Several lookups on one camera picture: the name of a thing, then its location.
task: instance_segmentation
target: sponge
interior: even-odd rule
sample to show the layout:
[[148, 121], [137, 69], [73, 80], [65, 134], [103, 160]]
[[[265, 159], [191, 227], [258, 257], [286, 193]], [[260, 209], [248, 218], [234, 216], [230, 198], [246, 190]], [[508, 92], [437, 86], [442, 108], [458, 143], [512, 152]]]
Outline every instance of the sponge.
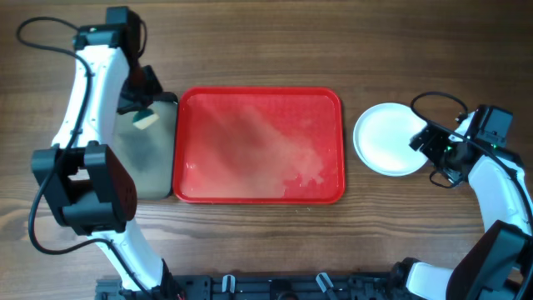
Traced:
[[133, 116], [133, 126], [144, 130], [157, 120], [159, 120], [159, 116], [155, 112], [153, 112], [153, 110], [147, 108], [138, 111], [135, 116]]

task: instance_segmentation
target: plastic tray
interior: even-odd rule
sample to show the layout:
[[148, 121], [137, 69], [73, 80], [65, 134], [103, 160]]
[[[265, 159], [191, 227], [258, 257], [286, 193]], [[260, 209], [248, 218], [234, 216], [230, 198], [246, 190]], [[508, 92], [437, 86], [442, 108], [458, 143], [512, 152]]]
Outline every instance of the plastic tray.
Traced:
[[173, 190], [190, 203], [326, 204], [345, 190], [341, 101], [321, 87], [195, 87]]

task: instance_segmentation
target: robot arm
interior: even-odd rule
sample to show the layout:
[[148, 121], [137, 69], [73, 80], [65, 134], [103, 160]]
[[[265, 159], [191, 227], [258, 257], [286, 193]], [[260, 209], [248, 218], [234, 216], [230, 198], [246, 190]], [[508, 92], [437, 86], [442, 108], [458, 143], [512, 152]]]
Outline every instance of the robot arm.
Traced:
[[[82, 132], [72, 148], [66, 149], [87, 86], [86, 69], [77, 61], [62, 126], [51, 149], [33, 154], [32, 171], [42, 184], [53, 172], [60, 153], [64, 153], [65, 163], [44, 192], [57, 222], [71, 227], [78, 235], [112, 243], [116, 252], [106, 244], [97, 245], [120, 274], [122, 287], [131, 293], [131, 298], [137, 298], [135, 292], [144, 288], [153, 297], [178, 299], [179, 287], [134, 218], [135, 184], [112, 151], [117, 114], [146, 111], [154, 97], [162, 94], [152, 69], [141, 68], [138, 63], [141, 23], [138, 15], [127, 7], [111, 7], [107, 10], [106, 24], [80, 28], [74, 47], [76, 54], [91, 66], [93, 75]], [[89, 179], [71, 179], [69, 176], [75, 175], [78, 169], [86, 169]], [[117, 253], [137, 283], [121, 264]]]
[[481, 106], [456, 132], [474, 138], [516, 171], [517, 182], [525, 192], [529, 207], [507, 171], [462, 139], [428, 125], [411, 141], [411, 147], [422, 151], [452, 187], [461, 181], [471, 185], [486, 231], [454, 270], [424, 262], [409, 266], [406, 287], [411, 293], [429, 300], [516, 298], [519, 285], [507, 278], [512, 268], [519, 268], [526, 274], [531, 267], [533, 240], [526, 210], [533, 205], [526, 190], [520, 158], [499, 148], [505, 146], [511, 119], [509, 112]]

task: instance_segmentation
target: wooden table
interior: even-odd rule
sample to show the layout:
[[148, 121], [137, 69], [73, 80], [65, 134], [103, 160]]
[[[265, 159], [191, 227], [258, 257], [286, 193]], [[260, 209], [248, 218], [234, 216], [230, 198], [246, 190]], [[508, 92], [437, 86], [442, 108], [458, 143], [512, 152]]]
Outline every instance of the wooden table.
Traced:
[[[37, 0], [0, 7], [0, 298], [92, 299], [95, 280], [116, 277], [96, 246], [45, 256], [27, 238], [37, 184], [32, 151], [46, 148], [64, 116], [74, 61], [16, 42], [17, 25], [49, 15], [102, 23], [107, 4]], [[495, 104], [515, 114], [508, 148], [523, 155], [532, 189], [533, 18], [531, 2], [399, 0], [136, 3], [151, 64], [165, 89], [201, 85], [322, 86], [343, 102], [344, 197], [331, 206], [194, 206], [174, 197], [142, 202], [137, 220], [174, 274], [383, 271], [405, 257], [453, 268], [483, 233], [468, 185], [445, 190], [427, 179], [371, 171], [351, 132], [369, 107], [409, 103], [440, 90], [471, 109]], [[72, 32], [42, 24], [28, 39], [70, 47]], [[422, 107], [455, 126], [454, 104]], [[41, 205], [37, 235], [50, 248], [84, 237], [60, 228]]]

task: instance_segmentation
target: white plate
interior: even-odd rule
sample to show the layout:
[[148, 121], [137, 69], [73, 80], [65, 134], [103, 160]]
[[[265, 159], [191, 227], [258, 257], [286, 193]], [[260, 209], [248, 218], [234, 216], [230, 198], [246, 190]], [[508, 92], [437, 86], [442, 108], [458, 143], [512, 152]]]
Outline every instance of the white plate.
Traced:
[[426, 122], [409, 107], [382, 103], [367, 109], [353, 129], [353, 145], [359, 158], [372, 170], [388, 176], [404, 176], [427, 161], [409, 147], [411, 138]]

